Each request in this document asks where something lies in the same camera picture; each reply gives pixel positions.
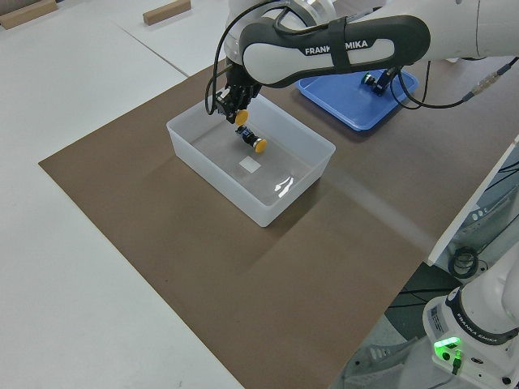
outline green indicator light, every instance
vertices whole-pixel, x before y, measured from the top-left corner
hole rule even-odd
[[[457,338],[457,337],[452,337],[452,338],[448,338],[445,340],[439,340],[439,341],[435,342],[435,348],[441,348],[444,346],[448,346],[450,344],[457,344],[459,342],[460,342],[460,338]]]

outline brown paper sheet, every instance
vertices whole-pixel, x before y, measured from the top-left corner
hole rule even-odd
[[[437,63],[430,94],[454,100],[502,62]],[[517,135],[510,74],[466,106],[400,111],[370,136],[294,88],[264,89],[337,145],[266,229],[174,155],[165,124],[202,100],[207,71],[41,166],[246,389],[324,389]]]

